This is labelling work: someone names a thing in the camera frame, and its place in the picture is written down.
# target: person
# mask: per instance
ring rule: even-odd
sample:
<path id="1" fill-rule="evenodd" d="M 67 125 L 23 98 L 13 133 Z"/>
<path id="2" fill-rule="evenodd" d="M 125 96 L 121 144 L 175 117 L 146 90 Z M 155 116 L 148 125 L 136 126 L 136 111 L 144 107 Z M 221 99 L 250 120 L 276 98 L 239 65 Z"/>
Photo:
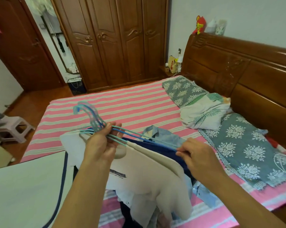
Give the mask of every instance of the person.
<path id="1" fill-rule="evenodd" d="M 112 125 L 116 123 L 107 123 L 88 139 L 83 162 L 53 228 L 98 227 L 109 169 L 118 145 L 106 135 L 123 136 L 111 130 Z M 209 145 L 189 138 L 176 155 L 183 158 L 193 177 L 224 203 L 241 227 L 286 227 L 225 173 Z"/>

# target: gray floral fabric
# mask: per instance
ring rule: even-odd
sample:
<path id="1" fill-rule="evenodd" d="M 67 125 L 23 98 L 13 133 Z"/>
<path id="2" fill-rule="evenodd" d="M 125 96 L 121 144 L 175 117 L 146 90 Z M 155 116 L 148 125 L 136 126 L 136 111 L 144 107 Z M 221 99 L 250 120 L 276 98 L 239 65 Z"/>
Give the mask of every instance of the gray floral fabric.
<path id="1" fill-rule="evenodd" d="M 286 157 L 240 114 L 227 114 L 218 130 L 199 129 L 227 169 L 258 190 L 286 181 Z"/>
<path id="2" fill-rule="evenodd" d="M 208 93 L 183 76 L 164 81 L 162 87 L 179 108 Z"/>

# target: stool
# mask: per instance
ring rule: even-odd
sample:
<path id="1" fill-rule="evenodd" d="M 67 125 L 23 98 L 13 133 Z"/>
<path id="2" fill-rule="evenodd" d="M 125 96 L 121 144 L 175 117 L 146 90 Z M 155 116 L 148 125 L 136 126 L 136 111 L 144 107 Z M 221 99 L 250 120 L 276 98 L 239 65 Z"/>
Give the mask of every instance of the stool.
<path id="1" fill-rule="evenodd" d="M 26 126 L 26 128 L 20 133 L 17 131 L 18 126 Z M 0 140 L 2 142 L 17 141 L 19 143 L 26 142 L 25 136 L 31 130 L 35 130 L 28 122 L 21 117 L 8 117 L 0 119 Z M 11 134 L 12 137 L 4 138 L 1 136 L 3 132 Z"/>

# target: door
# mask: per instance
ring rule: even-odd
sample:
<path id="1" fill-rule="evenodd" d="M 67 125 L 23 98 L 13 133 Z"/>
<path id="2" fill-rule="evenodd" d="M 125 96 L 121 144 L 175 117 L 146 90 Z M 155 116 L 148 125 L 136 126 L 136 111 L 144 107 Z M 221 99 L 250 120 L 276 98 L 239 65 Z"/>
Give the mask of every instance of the door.
<path id="1" fill-rule="evenodd" d="M 86 1 L 54 0 L 54 3 L 86 88 L 108 86 Z"/>
<path id="2" fill-rule="evenodd" d="M 130 81 L 146 79 L 142 0 L 116 0 L 126 72 Z"/>
<path id="3" fill-rule="evenodd" d="M 148 77 L 159 75 L 164 64 L 166 0 L 142 0 L 145 72 Z"/>
<path id="4" fill-rule="evenodd" d="M 24 90 L 61 87 L 19 0 L 0 0 L 0 58 Z"/>
<path id="5" fill-rule="evenodd" d="M 109 85 L 128 82 L 115 0 L 87 0 L 87 4 Z"/>

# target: wardrobe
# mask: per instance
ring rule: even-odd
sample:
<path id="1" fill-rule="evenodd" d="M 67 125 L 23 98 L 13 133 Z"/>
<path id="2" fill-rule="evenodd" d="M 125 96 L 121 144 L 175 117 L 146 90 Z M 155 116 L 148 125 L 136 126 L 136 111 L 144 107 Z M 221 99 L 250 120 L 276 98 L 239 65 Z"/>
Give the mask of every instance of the wardrobe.
<path id="1" fill-rule="evenodd" d="M 89 92 L 157 80 L 168 0 L 52 0 Z"/>

